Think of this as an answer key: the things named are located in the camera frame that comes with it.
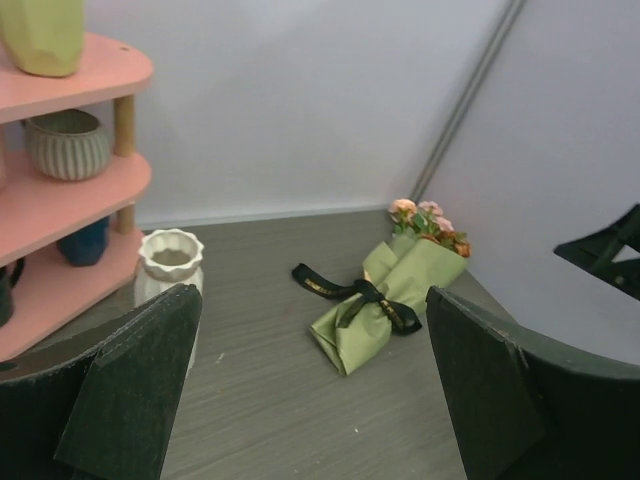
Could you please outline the black ribbon gold lettering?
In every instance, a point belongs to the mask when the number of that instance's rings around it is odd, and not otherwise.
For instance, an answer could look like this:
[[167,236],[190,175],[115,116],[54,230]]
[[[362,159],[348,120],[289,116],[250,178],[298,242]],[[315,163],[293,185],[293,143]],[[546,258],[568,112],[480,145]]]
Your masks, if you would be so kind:
[[349,327],[362,308],[368,304],[375,304],[381,309],[391,324],[392,332],[397,335],[408,336],[423,328],[412,308],[388,300],[369,280],[358,279],[351,285],[341,286],[328,281],[302,263],[291,271],[291,276],[305,290],[328,300],[345,301],[357,296],[356,301],[339,317],[338,328]]

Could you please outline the pink flower stems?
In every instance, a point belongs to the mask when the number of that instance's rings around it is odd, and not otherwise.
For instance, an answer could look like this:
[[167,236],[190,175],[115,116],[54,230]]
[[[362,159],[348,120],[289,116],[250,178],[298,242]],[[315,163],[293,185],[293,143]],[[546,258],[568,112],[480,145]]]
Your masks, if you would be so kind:
[[418,238],[435,242],[455,234],[452,222],[432,201],[416,204],[410,199],[397,199],[389,206],[388,213],[394,223],[395,234],[415,234]]

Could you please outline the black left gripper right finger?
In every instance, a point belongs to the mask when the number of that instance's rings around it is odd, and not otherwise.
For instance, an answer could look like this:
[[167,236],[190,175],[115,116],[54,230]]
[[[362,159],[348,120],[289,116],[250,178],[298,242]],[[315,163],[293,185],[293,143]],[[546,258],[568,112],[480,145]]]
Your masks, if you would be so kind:
[[639,368],[432,287],[427,324],[470,479],[636,479]]

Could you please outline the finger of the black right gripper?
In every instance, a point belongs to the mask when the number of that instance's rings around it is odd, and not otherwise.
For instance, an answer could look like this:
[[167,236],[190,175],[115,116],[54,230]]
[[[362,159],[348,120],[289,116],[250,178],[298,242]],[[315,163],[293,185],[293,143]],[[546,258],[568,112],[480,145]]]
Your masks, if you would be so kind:
[[624,247],[639,253],[639,204],[608,227],[556,246],[554,254],[638,300],[639,257],[617,261]]

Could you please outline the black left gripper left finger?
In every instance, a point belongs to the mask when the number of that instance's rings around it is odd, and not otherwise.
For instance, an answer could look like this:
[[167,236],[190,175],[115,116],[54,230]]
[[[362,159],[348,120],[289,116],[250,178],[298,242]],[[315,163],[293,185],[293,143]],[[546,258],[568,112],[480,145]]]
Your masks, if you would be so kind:
[[4,479],[158,479],[202,310],[177,284],[1,364]]

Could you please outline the orange-brown flower stems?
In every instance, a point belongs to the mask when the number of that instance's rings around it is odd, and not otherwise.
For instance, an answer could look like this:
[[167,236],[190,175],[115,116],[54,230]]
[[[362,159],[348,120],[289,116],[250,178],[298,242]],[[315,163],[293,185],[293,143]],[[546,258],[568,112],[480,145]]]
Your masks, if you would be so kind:
[[438,234],[437,242],[440,246],[453,251],[463,258],[469,258],[471,256],[471,244],[467,240],[465,233],[443,231]]

